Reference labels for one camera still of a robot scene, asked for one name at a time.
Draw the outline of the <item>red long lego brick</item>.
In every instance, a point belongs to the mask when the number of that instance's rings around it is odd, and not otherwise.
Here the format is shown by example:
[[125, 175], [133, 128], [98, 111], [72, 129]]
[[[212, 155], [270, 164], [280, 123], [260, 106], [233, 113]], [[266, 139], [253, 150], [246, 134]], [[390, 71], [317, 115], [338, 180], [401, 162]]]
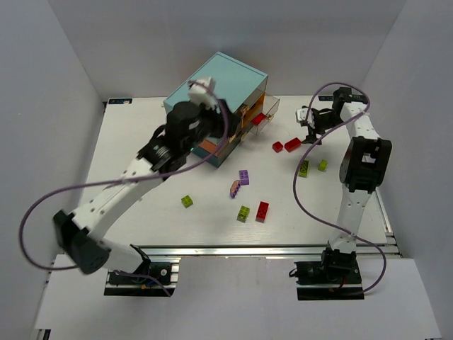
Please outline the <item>red long lego brick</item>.
[[290, 141], [286, 142], [284, 144], [284, 148], [287, 152], [293, 152], [297, 148], [299, 148], [302, 145], [302, 141], [298, 138], [295, 137], [291, 139]]

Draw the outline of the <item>small red lego brick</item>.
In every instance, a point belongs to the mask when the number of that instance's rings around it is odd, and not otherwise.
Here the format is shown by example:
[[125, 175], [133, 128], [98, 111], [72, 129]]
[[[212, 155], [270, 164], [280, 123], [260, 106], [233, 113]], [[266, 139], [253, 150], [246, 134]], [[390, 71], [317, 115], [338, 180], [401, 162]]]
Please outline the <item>small red lego brick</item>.
[[272, 149], [276, 153], [281, 152], [283, 150], [283, 148], [284, 148], [284, 146], [281, 142], [275, 142], [272, 145]]

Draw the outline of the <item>red curved lego piece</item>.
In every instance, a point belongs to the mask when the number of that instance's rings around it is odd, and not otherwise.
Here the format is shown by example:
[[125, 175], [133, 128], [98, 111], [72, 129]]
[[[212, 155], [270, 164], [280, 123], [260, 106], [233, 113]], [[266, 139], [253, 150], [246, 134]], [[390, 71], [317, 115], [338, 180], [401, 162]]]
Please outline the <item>red curved lego piece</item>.
[[251, 120], [251, 124], [259, 126], [266, 118], [267, 116], [264, 113], [259, 113]]

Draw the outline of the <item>clear drawer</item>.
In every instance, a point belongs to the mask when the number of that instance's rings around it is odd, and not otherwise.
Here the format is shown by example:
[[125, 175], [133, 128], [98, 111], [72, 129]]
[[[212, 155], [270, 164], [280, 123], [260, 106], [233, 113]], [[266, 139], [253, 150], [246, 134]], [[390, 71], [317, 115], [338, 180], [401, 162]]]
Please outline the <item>clear drawer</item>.
[[258, 135], [274, 118], [279, 105], [279, 98], [264, 93], [254, 104], [244, 107], [242, 110], [242, 134]]

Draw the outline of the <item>purple curved patterned lego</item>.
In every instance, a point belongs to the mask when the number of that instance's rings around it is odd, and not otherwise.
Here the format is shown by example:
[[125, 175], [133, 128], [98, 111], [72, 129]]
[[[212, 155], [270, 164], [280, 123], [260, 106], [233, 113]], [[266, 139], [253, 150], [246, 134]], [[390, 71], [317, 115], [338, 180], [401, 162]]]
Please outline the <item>purple curved patterned lego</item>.
[[229, 189], [229, 196], [230, 196], [230, 198], [235, 198], [235, 197], [236, 197], [236, 195], [237, 195], [237, 193], [238, 193], [240, 187], [241, 187], [241, 182], [240, 182], [240, 180], [235, 180], [235, 181], [232, 183], [232, 185], [231, 185], [231, 187], [230, 187], [230, 189]]

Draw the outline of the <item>red 2x3 lego brick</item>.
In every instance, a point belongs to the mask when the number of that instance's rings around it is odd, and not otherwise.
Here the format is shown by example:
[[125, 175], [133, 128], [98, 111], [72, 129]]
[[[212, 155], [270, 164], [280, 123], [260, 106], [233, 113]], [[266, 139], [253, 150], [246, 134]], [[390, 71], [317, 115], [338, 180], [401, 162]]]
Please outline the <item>red 2x3 lego brick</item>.
[[256, 221], [257, 222], [265, 222], [265, 219], [268, 214], [269, 203], [261, 201], [257, 213], [256, 213]]

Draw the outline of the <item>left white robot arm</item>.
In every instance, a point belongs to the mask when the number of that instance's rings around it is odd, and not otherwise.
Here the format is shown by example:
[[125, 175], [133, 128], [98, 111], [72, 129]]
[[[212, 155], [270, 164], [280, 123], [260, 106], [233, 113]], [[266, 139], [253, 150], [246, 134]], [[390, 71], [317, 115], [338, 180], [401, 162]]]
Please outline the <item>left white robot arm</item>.
[[174, 105], [151, 139], [123, 172], [117, 183], [107, 185], [95, 198], [70, 213], [53, 217], [58, 244], [84, 274], [100, 268], [131, 273], [149, 272], [150, 259], [133, 244], [105, 238], [113, 224], [150, 190], [161, 185], [187, 160], [206, 137], [223, 137], [239, 119], [225, 108], [182, 101]]

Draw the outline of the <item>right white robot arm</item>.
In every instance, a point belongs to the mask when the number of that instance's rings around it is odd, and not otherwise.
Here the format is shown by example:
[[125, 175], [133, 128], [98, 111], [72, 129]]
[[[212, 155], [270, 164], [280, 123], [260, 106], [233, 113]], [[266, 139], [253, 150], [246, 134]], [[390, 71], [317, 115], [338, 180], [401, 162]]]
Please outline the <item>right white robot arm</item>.
[[320, 145], [328, 132], [346, 127], [350, 142], [340, 165], [342, 200], [336, 231], [328, 240], [328, 248], [343, 254], [356, 251], [356, 238], [363, 212], [373, 192], [383, 180], [392, 149], [389, 140], [381, 138], [367, 111], [370, 102], [361, 91], [339, 83], [333, 92], [330, 109], [317, 110], [312, 105], [297, 110], [297, 122], [306, 127], [304, 144]]

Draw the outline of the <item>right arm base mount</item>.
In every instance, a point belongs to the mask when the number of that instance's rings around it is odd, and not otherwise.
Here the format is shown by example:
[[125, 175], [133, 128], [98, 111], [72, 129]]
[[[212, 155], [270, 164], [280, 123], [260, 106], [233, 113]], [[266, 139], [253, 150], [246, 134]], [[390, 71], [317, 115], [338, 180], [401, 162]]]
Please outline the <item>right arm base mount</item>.
[[298, 261], [288, 273], [299, 301], [363, 300], [357, 254], [326, 247], [319, 261]]

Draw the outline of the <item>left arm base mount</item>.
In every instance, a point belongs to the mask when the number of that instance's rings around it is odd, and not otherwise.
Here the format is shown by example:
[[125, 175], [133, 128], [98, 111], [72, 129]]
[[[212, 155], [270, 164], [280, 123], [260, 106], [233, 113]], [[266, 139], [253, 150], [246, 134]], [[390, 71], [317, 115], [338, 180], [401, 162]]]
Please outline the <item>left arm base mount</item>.
[[140, 248], [133, 246], [143, 262], [132, 273], [108, 271], [104, 296], [170, 298], [175, 289], [178, 264], [175, 260], [154, 261]]

